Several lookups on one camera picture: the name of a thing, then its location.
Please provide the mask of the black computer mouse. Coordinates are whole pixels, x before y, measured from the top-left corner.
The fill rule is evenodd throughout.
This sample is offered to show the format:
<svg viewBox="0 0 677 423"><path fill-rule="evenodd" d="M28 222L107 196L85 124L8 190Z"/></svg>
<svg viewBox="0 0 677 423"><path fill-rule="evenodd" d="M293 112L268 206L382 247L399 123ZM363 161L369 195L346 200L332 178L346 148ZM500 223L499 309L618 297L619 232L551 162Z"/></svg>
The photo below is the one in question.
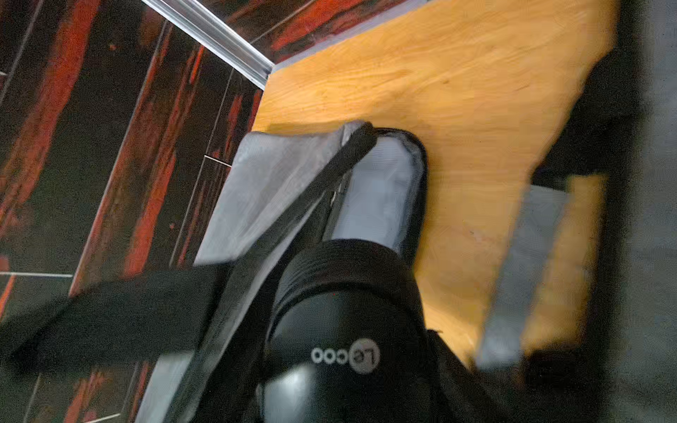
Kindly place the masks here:
<svg viewBox="0 0 677 423"><path fill-rule="evenodd" d="M410 267L332 240L287 266L264 347L264 422L432 422L433 356Z"/></svg>

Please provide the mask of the grey laptop bag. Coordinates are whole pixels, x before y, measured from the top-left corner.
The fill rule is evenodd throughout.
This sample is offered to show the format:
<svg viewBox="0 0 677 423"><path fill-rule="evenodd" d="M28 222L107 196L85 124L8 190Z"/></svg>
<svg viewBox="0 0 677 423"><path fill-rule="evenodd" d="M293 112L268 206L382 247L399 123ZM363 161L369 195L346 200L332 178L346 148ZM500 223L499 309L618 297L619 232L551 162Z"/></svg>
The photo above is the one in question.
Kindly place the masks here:
<svg viewBox="0 0 677 423"><path fill-rule="evenodd" d="M20 400L15 390L30 375L155 358L160 370L142 399L140 421L264 422L264 347L285 269L325 241L363 240L394 251L412 271L427 170L412 134L369 123L296 137L250 133L194 267L103 282L2 325L2 421L10 419ZM531 177L477 372L425 326L437 379L432 422L571 417L555 367L544 356L523 362L517 344L528 295L567 200L568 177L559 188Z"/></svg>
<svg viewBox="0 0 677 423"><path fill-rule="evenodd" d="M533 173L604 174L584 336L597 422L676 419L676 4L623 1L613 49L588 74Z"/></svg>

